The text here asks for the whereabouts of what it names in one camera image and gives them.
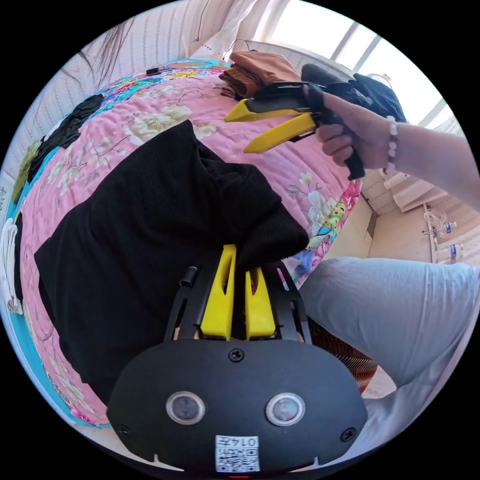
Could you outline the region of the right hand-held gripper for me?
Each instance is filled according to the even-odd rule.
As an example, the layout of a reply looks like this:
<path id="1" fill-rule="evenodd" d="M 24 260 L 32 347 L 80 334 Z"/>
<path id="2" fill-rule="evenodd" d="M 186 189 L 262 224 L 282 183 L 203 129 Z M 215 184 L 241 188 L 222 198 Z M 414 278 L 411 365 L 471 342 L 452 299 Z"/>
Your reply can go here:
<path id="1" fill-rule="evenodd" d="M 325 105 L 322 87 L 309 82 L 277 82 L 265 87 L 251 99 L 240 101 L 224 118 L 225 122 L 255 122 L 271 118 L 292 119 L 262 133 L 243 150 L 262 154 L 285 142 L 298 142 L 321 124 L 345 123 Z"/>

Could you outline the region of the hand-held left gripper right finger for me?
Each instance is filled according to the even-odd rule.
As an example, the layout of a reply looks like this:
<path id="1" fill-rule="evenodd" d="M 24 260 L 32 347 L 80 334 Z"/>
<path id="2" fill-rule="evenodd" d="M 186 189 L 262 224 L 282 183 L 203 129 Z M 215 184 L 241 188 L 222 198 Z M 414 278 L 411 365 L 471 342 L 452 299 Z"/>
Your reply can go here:
<path id="1" fill-rule="evenodd" d="M 261 268 L 245 275 L 245 331 L 247 340 L 272 337 L 276 324 L 267 283 Z"/>

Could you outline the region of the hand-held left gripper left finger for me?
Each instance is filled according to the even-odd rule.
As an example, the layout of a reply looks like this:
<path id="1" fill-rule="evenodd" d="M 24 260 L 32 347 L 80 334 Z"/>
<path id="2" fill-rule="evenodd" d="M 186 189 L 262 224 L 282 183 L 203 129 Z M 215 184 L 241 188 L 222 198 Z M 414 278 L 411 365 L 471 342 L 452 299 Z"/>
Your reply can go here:
<path id="1" fill-rule="evenodd" d="M 237 249 L 225 245 L 221 253 L 200 324 L 202 335 L 229 341 L 235 295 Z"/>

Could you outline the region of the person's right hand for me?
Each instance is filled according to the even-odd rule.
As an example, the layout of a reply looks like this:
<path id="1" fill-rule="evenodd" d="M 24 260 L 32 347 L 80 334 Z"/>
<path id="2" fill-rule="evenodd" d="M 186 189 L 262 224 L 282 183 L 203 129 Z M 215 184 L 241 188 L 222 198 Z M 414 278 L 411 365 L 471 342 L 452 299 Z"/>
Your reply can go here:
<path id="1" fill-rule="evenodd" d="M 316 136 L 323 152 L 341 167 L 357 153 L 364 168 L 387 169 L 391 160 L 389 120 L 329 93 L 323 94 L 323 100 L 340 121 L 317 128 Z"/>

